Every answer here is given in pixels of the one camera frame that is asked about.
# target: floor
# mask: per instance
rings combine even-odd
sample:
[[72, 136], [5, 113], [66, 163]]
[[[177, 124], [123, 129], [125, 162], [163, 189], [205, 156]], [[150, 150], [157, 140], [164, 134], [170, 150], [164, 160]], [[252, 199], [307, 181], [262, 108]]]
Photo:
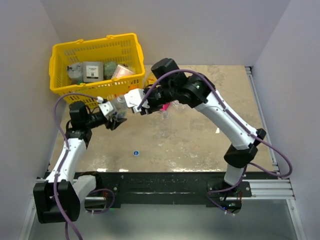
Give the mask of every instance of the floor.
[[[146, 66], [147, 75], [150, 67]], [[261, 128], [261, 120], [244, 66], [238, 65], [180, 65], [206, 75], [224, 100], [250, 125]], [[77, 167], [78, 172], [190, 172], [225, 171], [224, 154], [229, 139], [201, 113], [188, 106], [168, 108], [169, 117], [133, 115], [114, 131], [103, 126], [92, 130], [87, 151]], [[61, 126], [69, 120], [68, 107]], [[49, 170], [52, 170], [63, 146], [59, 134]], [[273, 170], [269, 150], [258, 146], [254, 162]], [[250, 166], [248, 171], [258, 171]]]

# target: plastic bottle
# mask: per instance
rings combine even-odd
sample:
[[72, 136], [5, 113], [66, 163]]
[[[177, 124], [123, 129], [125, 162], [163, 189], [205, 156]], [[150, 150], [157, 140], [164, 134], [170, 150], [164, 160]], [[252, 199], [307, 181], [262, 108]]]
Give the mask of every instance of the plastic bottle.
[[116, 112], [114, 113], [113, 118], [115, 120], [124, 119], [126, 116], [127, 110], [128, 110], [125, 96], [120, 95], [120, 96], [112, 99], [111, 102], [113, 103], [113, 105], [115, 106], [115, 109], [116, 109]]
[[83, 64], [81, 62], [77, 62], [71, 64], [66, 67], [66, 72], [71, 79], [72, 84], [78, 84], [84, 82], [84, 75], [83, 75]]
[[172, 101], [171, 104], [178, 110], [183, 110], [187, 107], [186, 104], [182, 104], [178, 100]]
[[159, 132], [157, 137], [159, 139], [166, 139], [172, 134], [172, 125], [170, 114], [167, 110], [160, 111], [161, 117], [156, 120], [157, 128]]

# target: yellow basket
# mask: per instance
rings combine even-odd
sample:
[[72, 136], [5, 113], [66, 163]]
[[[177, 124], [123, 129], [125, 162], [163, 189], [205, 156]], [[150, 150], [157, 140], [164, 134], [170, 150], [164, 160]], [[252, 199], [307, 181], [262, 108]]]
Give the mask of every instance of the yellow basket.
[[[115, 61], [118, 64], [132, 67], [136, 74], [111, 80], [71, 85], [67, 66], [83, 61], [103, 63]], [[83, 93], [111, 100], [132, 89], [142, 88], [145, 73], [144, 55], [136, 34], [108, 35], [106, 38], [89, 41], [80, 39], [53, 46], [49, 67], [50, 89], [60, 96], [67, 93]], [[90, 108], [98, 105], [96, 101], [84, 96], [72, 95], [64, 99], [69, 104], [83, 101]]]

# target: black metal base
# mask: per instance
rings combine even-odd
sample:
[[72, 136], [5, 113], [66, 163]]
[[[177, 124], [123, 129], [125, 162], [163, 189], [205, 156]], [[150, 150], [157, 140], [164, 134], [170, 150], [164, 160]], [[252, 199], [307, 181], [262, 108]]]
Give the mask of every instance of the black metal base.
[[[77, 172], [75, 179], [84, 172]], [[205, 205], [215, 207], [207, 198], [207, 192], [223, 189], [225, 172], [99, 172], [99, 187], [115, 192], [113, 208], [122, 204], [153, 204], [153, 205]], [[251, 197], [251, 188], [246, 179], [277, 179], [264, 172], [247, 172], [246, 178], [237, 188], [242, 197]], [[229, 191], [229, 197], [237, 197], [237, 191]], [[218, 204], [228, 205], [229, 201], [220, 201], [225, 193], [211, 194], [210, 197]], [[112, 201], [108, 195], [107, 205]], [[89, 201], [87, 208], [99, 209], [105, 205], [104, 200]]]
[[[62, 208], [71, 221], [78, 219], [80, 214], [80, 201], [69, 181], [62, 181], [57, 186], [57, 192]], [[33, 188], [36, 213], [41, 224], [60, 223], [65, 219], [53, 197], [53, 183], [38, 182]]]

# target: gray wall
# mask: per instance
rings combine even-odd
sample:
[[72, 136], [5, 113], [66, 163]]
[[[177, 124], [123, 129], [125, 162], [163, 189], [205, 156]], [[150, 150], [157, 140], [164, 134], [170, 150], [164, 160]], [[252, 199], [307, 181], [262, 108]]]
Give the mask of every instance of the gray wall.
[[136, 33], [144, 63], [252, 66], [290, 0], [41, 0], [62, 42]]
[[[319, 239], [319, 10], [319, 0], [292, 0], [253, 68], [272, 143], [292, 160], [290, 179], [309, 240]], [[287, 170], [283, 161], [281, 169]]]
[[13, 240], [55, 142], [48, 67], [59, 39], [39, 0], [0, 1], [0, 33], [0, 239]]

